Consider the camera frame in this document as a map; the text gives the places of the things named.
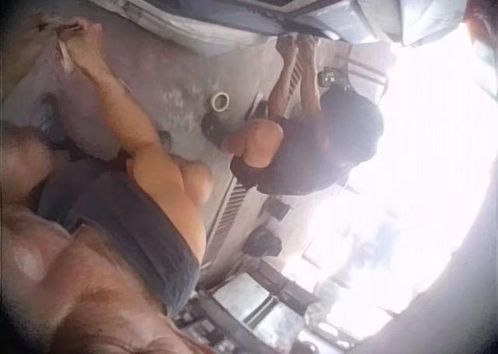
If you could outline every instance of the metal grate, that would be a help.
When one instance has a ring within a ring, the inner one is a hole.
[[[209,231],[208,245],[202,262],[203,273],[206,273],[216,260],[221,246],[225,242],[233,222],[235,222],[239,209],[242,206],[242,202],[247,195],[247,189],[244,188],[235,177],[232,179],[227,192],[228,191],[230,191],[230,195],[225,195],[225,197],[228,196],[228,198],[221,204],[215,222],[211,227],[211,231]]]

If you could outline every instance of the wall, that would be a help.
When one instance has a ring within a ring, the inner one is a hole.
[[[478,352],[496,330],[496,172],[482,211],[428,291],[350,354]]]

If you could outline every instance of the gray shorts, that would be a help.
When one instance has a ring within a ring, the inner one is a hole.
[[[125,172],[110,166],[85,159],[56,172],[40,188],[35,212],[69,233],[90,223],[172,317],[193,292],[199,263],[159,206]]]

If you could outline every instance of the window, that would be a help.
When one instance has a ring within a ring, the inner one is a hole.
[[[308,309],[308,327],[344,349],[434,283],[482,204],[498,150],[498,109],[475,84],[469,42],[461,25],[433,44],[394,47],[378,153],[351,173],[356,193],[317,208],[314,239],[286,271],[321,298]]]

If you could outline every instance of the foot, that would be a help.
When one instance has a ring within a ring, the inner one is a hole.
[[[58,99],[53,93],[44,93],[37,99],[30,115],[30,125],[41,130],[54,144],[61,143],[65,138],[58,106]]]
[[[223,128],[216,114],[208,112],[201,122],[202,134],[215,145],[216,148],[222,150],[222,143],[228,132]]]
[[[315,59],[319,44],[320,38],[311,35],[300,34],[296,39],[296,45],[299,48],[300,55],[303,56],[305,61]]]
[[[275,48],[280,53],[284,61],[295,57],[298,51],[296,37],[293,35],[284,35],[279,37]]]

